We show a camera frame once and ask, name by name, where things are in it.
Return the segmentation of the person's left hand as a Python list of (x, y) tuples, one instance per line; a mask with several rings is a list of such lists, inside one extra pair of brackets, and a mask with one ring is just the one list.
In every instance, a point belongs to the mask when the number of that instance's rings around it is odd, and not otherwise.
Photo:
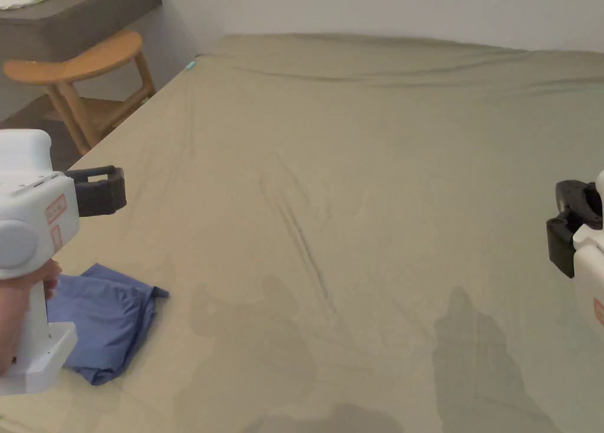
[(48, 260), (31, 274), (1, 280), (1, 374), (13, 364), (19, 349), (25, 315), (29, 308), (29, 294), (37, 283), (43, 283), (45, 299), (54, 295), (61, 267)]

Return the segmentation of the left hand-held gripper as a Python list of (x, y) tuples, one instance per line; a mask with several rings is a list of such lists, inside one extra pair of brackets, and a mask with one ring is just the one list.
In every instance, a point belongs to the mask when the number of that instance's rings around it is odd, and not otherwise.
[[(76, 236), (80, 218), (126, 206), (124, 172), (115, 166), (55, 171), (43, 130), (1, 131), (1, 277), (32, 274)], [(48, 320), (42, 282), (25, 305), (16, 354), (1, 377), (1, 395), (50, 388), (77, 343), (72, 322)]]

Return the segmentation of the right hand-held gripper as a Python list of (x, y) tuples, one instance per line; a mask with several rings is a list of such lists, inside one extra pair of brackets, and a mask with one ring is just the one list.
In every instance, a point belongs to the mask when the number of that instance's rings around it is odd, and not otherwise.
[(603, 173), (555, 189), (559, 212), (546, 223), (549, 259), (573, 280), (580, 314), (603, 339)]

